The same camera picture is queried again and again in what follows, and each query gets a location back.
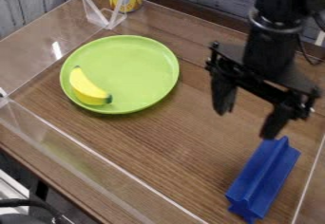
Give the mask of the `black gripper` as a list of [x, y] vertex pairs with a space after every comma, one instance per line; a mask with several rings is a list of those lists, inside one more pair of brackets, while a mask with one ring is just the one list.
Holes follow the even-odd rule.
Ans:
[[249, 13], [251, 33], [244, 47], [213, 42], [207, 69], [212, 76], [213, 109], [220, 116], [233, 111], [240, 89], [273, 104], [261, 138], [273, 140], [289, 120], [305, 119], [320, 98], [319, 86], [300, 72], [296, 51], [303, 48], [300, 33], [316, 13], [269, 18], [261, 11]]

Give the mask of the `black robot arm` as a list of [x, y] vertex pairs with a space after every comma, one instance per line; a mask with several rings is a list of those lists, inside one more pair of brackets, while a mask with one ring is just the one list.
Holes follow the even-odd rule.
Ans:
[[213, 109], [223, 115], [236, 105], [243, 88], [273, 104], [261, 137], [275, 139], [291, 120], [309, 117], [322, 91], [295, 64], [303, 49], [307, 20], [322, 18], [325, 0], [256, 0], [249, 12], [251, 33], [240, 55], [212, 43], [207, 69], [212, 76]]

